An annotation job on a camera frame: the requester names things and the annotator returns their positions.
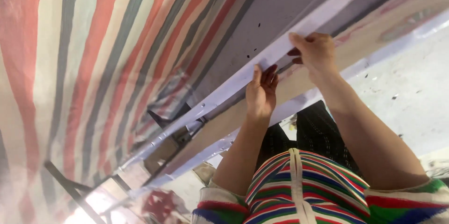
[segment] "tarp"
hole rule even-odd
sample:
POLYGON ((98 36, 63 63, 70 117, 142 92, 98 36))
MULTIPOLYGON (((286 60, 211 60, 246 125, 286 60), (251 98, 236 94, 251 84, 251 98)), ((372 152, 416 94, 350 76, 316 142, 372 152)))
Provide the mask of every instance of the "tarp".
POLYGON ((98 184, 160 130, 148 104, 182 106, 248 0, 0 2, 0 222, 54 223, 76 204, 43 162, 98 184))

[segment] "white plastic strip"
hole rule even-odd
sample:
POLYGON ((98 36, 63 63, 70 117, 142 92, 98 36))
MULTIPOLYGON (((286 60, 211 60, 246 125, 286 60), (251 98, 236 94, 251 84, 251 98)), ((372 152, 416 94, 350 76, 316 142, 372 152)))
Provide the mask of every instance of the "white plastic strip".
POLYGON ((296 32, 300 35, 308 35, 320 26, 327 23, 344 9, 353 0, 327 0, 318 8, 313 10, 304 19, 293 26, 288 32, 280 36, 272 44, 262 50, 257 56, 245 64, 232 77, 227 79, 222 85, 208 95, 201 103, 194 106, 189 112, 171 123, 160 135, 145 144, 133 157, 123 163, 119 169, 125 169, 128 165, 139 162, 147 158, 154 151, 155 145, 159 145, 167 136, 173 134, 186 124, 204 116, 225 100, 234 95, 237 91, 247 85, 252 78, 255 64, 259 64, 263 69, 276 63, 293 46, 288 39, 289 32, 296 32))

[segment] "hand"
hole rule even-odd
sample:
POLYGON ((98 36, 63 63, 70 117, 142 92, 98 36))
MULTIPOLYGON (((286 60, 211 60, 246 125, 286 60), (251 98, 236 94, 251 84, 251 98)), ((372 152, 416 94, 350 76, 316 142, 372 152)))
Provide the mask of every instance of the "hand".
POLYGON ((279 75, 277 65, 270 66, 265 72, 259 65, 254 66, 253 80, 246 86, 247 115, 254 119, 270 119, 276 107, 276 87, 279 75))
POLYGON ((296 33, 289 33, 290 42, 295 46, 287 54, 300 56, 292 60, 295 64, 304 64, 309 70, 310 80, 317 84, 322 76, 339 75, 335 66, 335 46, 329 34, 314 32, 304 38, 296 33))

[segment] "multicolored striped top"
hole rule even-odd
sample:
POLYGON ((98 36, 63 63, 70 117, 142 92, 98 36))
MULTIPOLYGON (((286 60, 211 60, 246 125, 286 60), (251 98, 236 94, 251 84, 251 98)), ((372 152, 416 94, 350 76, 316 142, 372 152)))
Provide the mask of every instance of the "multicolored striped top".
POLYGON ((291 148, 255 173, 247 196, 214 183, 201 190, 192 223, 449 223, 449 189, 440 180, 376 191, 350 170, 291 148))

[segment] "woman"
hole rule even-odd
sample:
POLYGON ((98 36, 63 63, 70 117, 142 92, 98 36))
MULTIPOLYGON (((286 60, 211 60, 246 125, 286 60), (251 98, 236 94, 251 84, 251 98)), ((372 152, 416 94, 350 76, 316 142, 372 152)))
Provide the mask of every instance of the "woman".
POLYGON ((278 84, 276 66, 262 72, 256 65, 246 119, 201 190, 192 223, 449 223, 448 188, 427 177, 410 148, 340 77, 332 38, 290 33, 290 41, 290 54, 301 55, 293 63, 308 69, 364 180, 348 165, 296 148, 254 173, 278 84))

